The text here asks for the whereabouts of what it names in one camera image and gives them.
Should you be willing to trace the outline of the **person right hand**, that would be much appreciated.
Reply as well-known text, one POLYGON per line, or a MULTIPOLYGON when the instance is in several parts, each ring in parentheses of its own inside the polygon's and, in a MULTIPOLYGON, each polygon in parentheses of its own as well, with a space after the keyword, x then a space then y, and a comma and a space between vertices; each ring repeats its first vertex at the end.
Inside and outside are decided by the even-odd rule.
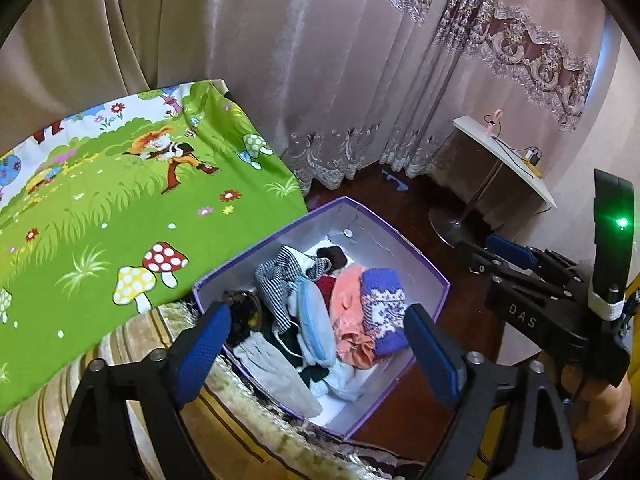
MULTIPOLYGON (((544 364, 550 382, 560 384, 572 396, 577 392, 584 374, 578 364, 567 364, 563 368, 546 352, 537 359, 544 364)), ((585 403, 581 413, 570 422, 575 448, 578 452, 593 453, 611 444, 626 428, 626 418, 631 406, 631 385, 627 376, 617 387, 606 380, 589 378, 582 387, 578 399, 585 403)))

